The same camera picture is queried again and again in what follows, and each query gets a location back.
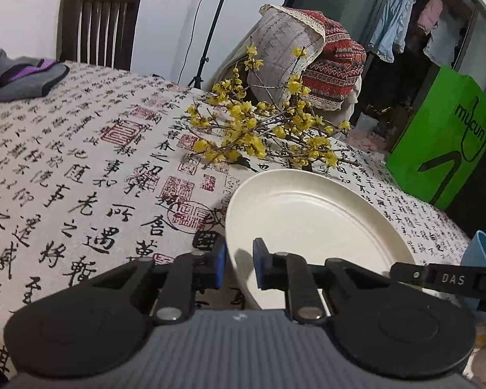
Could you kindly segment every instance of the calligraphy tablecloth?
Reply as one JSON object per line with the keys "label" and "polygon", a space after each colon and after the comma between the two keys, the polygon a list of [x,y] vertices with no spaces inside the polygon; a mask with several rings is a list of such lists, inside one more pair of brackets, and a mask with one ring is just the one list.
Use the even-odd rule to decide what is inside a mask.
{"label": "calligraphy tablecloth", "polygon": [[[250,169],[205,169],[182,118],[202,93],[158,76],[70,66],[48,97],[0,103],[0,368],[9,375],[3,327],[14,311],[138,257],[162,264],[210,248],[237,187],[288,167],[250,159]],[[344,154],[361,166],[316,172],[373,204],[416,262],[459,262],[468,239],[444,213],[403,193],[381,162]],[[199,306],[241,301],[233,278],[198,297]]]}

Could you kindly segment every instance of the green shopping bag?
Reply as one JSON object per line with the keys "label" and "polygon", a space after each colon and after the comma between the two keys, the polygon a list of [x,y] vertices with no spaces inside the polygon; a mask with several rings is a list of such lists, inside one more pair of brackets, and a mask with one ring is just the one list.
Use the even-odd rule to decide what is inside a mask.
{"label": "green shopping bag", "polygon": [[387,168],[403,191],[446,209],[485,150],[485,93],[442,67]]}

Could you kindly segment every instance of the purple fabric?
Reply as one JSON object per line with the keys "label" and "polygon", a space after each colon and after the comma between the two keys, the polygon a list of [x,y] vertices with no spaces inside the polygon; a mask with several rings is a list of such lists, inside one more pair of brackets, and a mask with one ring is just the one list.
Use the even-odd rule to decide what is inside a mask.
{"label": "purple fabric", "polygon": [[33,73],[38,73],[56,64],[56,60],[43,60],[40,66],[28,66],[21,69],[14,76],[8,78],[8,83],[14,82],[15,80],[21,79],[22,77],[32,75]]}

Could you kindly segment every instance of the pink clothing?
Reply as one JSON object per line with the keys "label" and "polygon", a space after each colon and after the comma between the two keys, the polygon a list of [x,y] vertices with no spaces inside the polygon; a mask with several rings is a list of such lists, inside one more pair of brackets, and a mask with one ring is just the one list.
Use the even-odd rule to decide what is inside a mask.
{"label": "pink clothing", "polygon": [[443,2],[441,0],[430,0],[419,16],[418,28],[428,35],[439,20],[442,11]]}

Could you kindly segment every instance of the wooden chair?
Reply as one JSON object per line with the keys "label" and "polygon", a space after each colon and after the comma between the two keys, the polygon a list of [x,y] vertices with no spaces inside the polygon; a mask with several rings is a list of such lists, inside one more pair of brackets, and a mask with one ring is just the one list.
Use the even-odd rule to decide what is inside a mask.
{"label": "wooden chair", "polygon": [[60,61],[130,70],[139,5],[140,0],[64,0]]}

